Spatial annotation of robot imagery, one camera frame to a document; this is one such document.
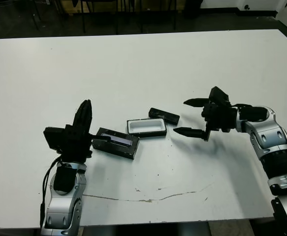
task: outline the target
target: dark floor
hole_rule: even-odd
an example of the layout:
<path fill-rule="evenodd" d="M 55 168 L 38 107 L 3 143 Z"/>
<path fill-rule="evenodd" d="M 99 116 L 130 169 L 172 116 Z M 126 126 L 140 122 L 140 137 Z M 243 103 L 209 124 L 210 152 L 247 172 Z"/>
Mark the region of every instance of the dark floor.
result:
<path fill-rule="evenodd" d="M 0 38 L 57 37 L 115 34 L 115 16 L 110 13 L 85 14 L 86 33 L 82 30 L 82 16 L 58 17 L 52 5 L 38 2 L 41 21 L 37 15 L 36 29 L 25 0 L 0 2 Z M 213 30 L 280 29 L 287 36 L 287 27 L 269 16 L 237 16 L 235 13 L 201 14 L 195 19 L 177 15 L 176 30 L 173 29 L 173 12 L 145 12 L 143 33 L 190 32 Z M 119 17 L 119 34 L 138 34 L 139 16 L 122 13 Z"/>

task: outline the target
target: black cable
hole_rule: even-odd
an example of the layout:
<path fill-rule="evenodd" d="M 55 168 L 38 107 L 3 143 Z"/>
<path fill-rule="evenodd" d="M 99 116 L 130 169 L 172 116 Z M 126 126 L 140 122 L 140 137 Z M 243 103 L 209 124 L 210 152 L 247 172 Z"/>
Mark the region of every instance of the black cable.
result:
<path fill-rule="evenodd" d="M 50 168 L 47 170 L 44 178 L 43 178 L 43 183 L 42 183 L 42 203 L 41 203 L 41 207 L 40 207 L 40 228 L 42 228 L 43 226 L 43 221 L 44 221 L 44 218 L 45 218 L 45 195 L 46 195 L 46 189 L 47 189 L 47 183 L 49 181 L 49 175 L 50 175 L 50 172 L 51 172 L 51 169 L 54 167 L 54 165 L 58 162 L 61 162 L 61 157 L 58 157 L 56 158 Z"/>

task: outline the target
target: black box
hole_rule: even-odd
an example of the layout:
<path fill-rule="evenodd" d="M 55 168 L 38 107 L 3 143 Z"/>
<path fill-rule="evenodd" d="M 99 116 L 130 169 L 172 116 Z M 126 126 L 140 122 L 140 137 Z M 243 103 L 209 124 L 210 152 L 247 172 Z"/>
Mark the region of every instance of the black box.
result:
<path fill-rule="evenodd" d="M 109 136 L 111 137 L 111 141 L 107 142 L 95 139 L 92 141 L 94 149 L 134 160 L 139 144 L 138 137 L 105 128 L 99 128 L 96 135 Z"/>
<path fill-rule="evenodd" d="M 179 120 L 178 115 L 165 112 L 165 111 L 161 111 L 153 107 L 149 111 L 149 117 L 150 118 L 162 118 L 165 122 L 170 123 L 170 124 L 175 124 L 175 125 L 177 125 L 178 120 Z"/>

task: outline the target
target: robotic arm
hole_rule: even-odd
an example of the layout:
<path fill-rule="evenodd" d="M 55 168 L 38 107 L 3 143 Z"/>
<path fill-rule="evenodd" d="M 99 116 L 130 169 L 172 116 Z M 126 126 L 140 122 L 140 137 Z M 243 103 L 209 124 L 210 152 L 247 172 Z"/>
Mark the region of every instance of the robotic arm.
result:
<path fill-rule="evenodd" d="M 82 196 L 86 188 L 86 162 L 91 157 L 93 139 L 110 141 L 110 137 L 89 134 L 92 120 L 91 101 L 85 100 L 75 114 L 72 125 L 63 128 L 47 127 L 44 136 L 51 149 L 60 154 L 43 180 L 41 204 L 42 236 L 76 236 L 82 212 Z M 45 194 L 52 167 L 56 174 L 50 184 L 51 201 L 45 214 Z"/>
<path fill-rule="evenodd" d="M 206 130 L 186 127 L 175 132 L 208 141 L 211 131 L 230 132 L 236 129 L 248 133 L 255 153 L 262 163 L 269 180 L 271 193 L 277 196 L 271 201 L 274 217 L 287 235 L 287 133 L 277 124 L 276 115 L 267 107 L 246 104 L 231 105 L 229 96 L 218 87 L 211 90 L 209 98 L 196 98 L 184 102 L 193 107 L 203 107 Z"/>

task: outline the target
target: scuff mark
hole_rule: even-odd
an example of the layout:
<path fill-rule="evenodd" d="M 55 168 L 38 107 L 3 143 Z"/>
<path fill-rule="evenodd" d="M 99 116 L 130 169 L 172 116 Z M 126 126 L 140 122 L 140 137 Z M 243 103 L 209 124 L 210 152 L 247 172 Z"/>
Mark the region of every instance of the scuff mark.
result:
<path fill-rule="evenodd" d="M 172 198 L 172 197 L 176 197 L 176 196 L 180 196 L 180 195 L 191 194 L 191 193 L 199 193 L 199 192 L 205 190 L 206 188 L 210 187 L 210 186 L 213 185 L 213 184 L 214 184 L 214 183 L 211 183 L 211 184 L 207 185 L 206 187 L 204 187 L 204 188 L 201 189 L 200 191 L 192 191 L 192 192 L 186 192 L 186 193 L 177 193 L 177 194 L 173 194 L 173 195 L 167 196 L 167 197 L 165 197 L 165 198 L 161 198 L 161 199 L 124 200 L 124 199 L 107 198 L 107 197 L 100 197 L 100 196 L 88 195 L 88 194 L 83 194 L 83 196 L 92 197 L 92 198 L 108 199 L 108 200 L 114 200 L 114 201 L 152 203 L 152 202 L 154 202 L 154 201 L 163 201 L 163 200 L 165 200 L 165 199 L 167 199 L 167 198 Z"/>
<path fill-rule="evenodd" d="M 153 200 L 153 199 L 149 199 L 149 200 L 138 200 L 137 202 L 152 203 L 152 201 L 154 201 L 154 200 Z"/>
<path fill-rule="evenodd" d="M 179 196 L 179 195 L 184 195 L 184 194 L 188 194 L 188 193 L 196 193 L 196 192 L 186 192 L 186 193 L 173 194 L 173 195 L 167 196 L 167 197 L 165 197 L 165 198 L 162 198 L 162 199 L 160 199 L 159 201 L 162 201 L 162 200 L 164 200 L 164 199 L 166 199 L 166 198 L 171 198 L 171 197 L 175 197 L 175 196 Z"/>
<path fill-rule="evenodd" d="M 209 188 L 211 185 L 213 185 L 214 183 L 208 184 L 205 188 L 202 188 L 199 192 L 202 192 L 203 190 L 205 190 L 206 188 Z"/>

